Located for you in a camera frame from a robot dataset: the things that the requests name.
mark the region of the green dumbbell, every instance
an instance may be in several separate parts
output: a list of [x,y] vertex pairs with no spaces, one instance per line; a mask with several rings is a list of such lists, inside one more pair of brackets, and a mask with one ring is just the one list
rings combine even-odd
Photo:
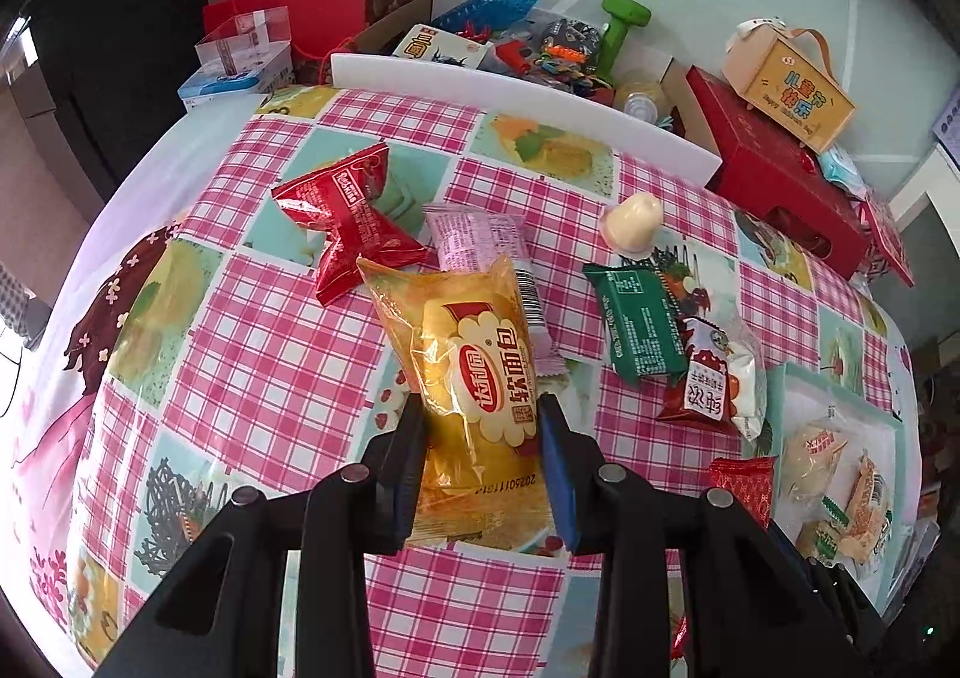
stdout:
[[601,7],[610,15],[610,24],[600,42],[597,76],[610,82],[610,72],[620,54],[623,40],[627,38],[631,26],[642,28],[650,22],[650,10],[634,0],[603,0]]

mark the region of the gray patterned fabric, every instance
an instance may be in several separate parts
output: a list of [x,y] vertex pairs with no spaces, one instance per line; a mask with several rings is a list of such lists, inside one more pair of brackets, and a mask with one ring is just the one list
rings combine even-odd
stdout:
[[0,320],[18,337],[27,334],[27,301],[30,296],[16,277],[0,264]]

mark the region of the yellow bread package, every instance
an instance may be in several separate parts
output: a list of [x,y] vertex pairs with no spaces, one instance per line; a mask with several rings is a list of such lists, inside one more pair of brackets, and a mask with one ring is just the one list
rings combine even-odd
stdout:
[[536,379],[510,258],[474,274],[357,266],[424,399],[429,449],[411,540],[543,523]]

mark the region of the red oval logo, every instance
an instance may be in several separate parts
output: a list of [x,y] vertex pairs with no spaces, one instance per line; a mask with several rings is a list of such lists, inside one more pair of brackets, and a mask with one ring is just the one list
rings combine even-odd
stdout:
[[494,413],[500,408],[500,389],[490,359],[473,344],[460,348],[460,376],[469,395],[482,410]]

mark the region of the pink snack package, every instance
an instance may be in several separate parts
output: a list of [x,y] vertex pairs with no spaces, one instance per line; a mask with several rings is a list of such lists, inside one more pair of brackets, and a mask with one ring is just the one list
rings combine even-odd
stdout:
[[534,266],[523,241],[523,219],[467,205],[428,203],[424,217],[433,235],[440,268],[445,272],[486,272],[506,253],[517,272],[520,301],[527,317],[534,369],[541,377],[563,374],[566,365],[550,337],[544,306],[536,291]]

